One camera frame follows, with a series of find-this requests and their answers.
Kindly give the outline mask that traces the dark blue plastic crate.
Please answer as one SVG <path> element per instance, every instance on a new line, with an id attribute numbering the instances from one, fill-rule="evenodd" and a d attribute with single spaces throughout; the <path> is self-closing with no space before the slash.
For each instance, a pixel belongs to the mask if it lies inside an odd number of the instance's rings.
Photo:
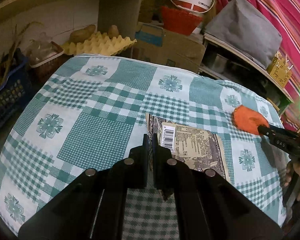
<path id="1" fill-rule="evenodd" d="M 27 75 L 28 58 L 18 48 L 13 59 L 12 70 L 0 86 L 0 128 L 16 110 L 25 105 L 31 89 Z"/>

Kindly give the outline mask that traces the printed paper packet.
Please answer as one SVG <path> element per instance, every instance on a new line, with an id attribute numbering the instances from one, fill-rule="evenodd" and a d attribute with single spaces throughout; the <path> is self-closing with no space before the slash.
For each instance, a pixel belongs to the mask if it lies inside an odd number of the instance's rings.
<path id="1" fill-rule="evenodd" d="M 219 135 L 200 128 L 176 124 L 166 119 L 145 114 L 148 135 L 157 135 L 160 146 L 168 148 L 172 157 L 197 171 L 214 169 L 230 181 L 222 139 Z"/>

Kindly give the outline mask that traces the cardboard box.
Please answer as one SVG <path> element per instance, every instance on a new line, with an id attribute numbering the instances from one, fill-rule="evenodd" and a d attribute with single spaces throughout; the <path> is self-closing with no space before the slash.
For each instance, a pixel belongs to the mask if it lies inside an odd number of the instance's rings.
<path id="1" fill-rule="evenodd" d="M 134 59 L 198 72 L 205 53 L 202 35 L 185 36 L 139 22 L 135 38 Z"/>

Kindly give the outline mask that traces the small red basket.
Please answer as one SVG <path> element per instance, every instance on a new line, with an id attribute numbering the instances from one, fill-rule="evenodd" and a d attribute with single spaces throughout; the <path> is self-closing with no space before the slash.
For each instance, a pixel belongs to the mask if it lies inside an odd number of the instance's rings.
<path id="1" fill-rule="evenodd" d="M 53 41 L 32 40 L 26 50 L 32 73 L 40 82 L 46 82 L 56 71 L 63 54 L 64 49 Z"/>

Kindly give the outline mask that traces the low wooden cabinet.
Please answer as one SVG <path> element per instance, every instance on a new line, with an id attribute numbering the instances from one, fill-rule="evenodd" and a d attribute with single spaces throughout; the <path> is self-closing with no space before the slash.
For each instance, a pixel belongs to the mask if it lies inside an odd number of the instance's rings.
<path id="1" fill-rule="evenodd" d="M 199 74 L 215 80 L 238 83 L 268 100 L 282 116 L 294 102 L 290 94 L 269 73 L 239 50 L 205 34 L 204 56 Z"/>

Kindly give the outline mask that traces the orange plastic wrapper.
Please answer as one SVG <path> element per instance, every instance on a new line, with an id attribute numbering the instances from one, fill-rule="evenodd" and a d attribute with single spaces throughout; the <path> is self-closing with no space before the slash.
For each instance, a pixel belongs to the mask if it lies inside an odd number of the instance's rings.
<path id="1" fill-rule="evenodd" d="M 232 120 L 237 129 L 254 135 L 259 135 L 259 126 L 270 128 L 269 122 L 262 114 L 243 105 L 234 109 Z"/>

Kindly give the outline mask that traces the green checkered tablecloth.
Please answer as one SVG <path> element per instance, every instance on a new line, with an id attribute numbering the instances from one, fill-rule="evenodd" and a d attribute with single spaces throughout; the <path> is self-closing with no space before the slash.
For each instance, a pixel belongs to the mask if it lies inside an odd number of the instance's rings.
<path id="1" fill-rule="evenodd" d="M 126 158 L 147 132 L 146 114 L 217 134 L 228 180 L 279 225 L 288 156 L 240 131 L 244 105 L 281 127 L 274 107 L 251 90 L 188 70 L 120 57 L 79 55 L 48 79 L 19 116 L 0 154 L 0 221 L 21 226 L 85 169 Z"/>

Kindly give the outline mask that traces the yellow utensil basket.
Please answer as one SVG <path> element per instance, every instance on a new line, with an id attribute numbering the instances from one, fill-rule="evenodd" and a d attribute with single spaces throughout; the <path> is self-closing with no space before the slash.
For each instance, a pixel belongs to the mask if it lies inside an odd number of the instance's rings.
<path id="1" fill-rule="evenodd" d="M 292 67 L 293 65 L 289 64 L 288 56 L 283 56 L 280 51 L 277 51 L 267 72 L 282 88 L 285 88 L 292 76 Z"/>

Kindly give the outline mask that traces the red plastic basket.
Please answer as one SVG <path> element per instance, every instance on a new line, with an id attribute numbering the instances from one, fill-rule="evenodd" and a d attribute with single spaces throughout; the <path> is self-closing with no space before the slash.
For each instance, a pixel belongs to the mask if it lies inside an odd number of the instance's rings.
<path id="1" fill-rule="evenodd" d="M 169 7 L 161 7 L 164 29 L 185 36 L 190 36 L 200 25 L 202 18 L 190 12 Z"/>

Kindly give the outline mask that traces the grey fabric cover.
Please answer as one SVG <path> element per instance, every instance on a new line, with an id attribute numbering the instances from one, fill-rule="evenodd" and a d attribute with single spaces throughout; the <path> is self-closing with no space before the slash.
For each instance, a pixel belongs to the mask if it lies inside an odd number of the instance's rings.
<path id="1" fill-rule="evenodd" d="M 282 36 L 247 0 L 231 0 L 205 27 L 205 33 L 227 43 L 267 69 Z"/>

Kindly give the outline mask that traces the yellow egg tray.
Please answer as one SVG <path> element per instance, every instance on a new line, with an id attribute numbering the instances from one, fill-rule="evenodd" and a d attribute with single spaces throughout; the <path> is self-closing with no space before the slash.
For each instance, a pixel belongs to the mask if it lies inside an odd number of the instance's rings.
<path id="1" fill-rule="evenodd" d="M 61 45 L 66 55 L 80 55 L 80 54 L 96 54 L 103 56 L 116 56 L 124 50 L 131 48 L 137 42 L 136 39 L 131 40 L 129 37 L 109 38 L 107 33 L 93 33 L 83 43 L 66 42 Z"/>

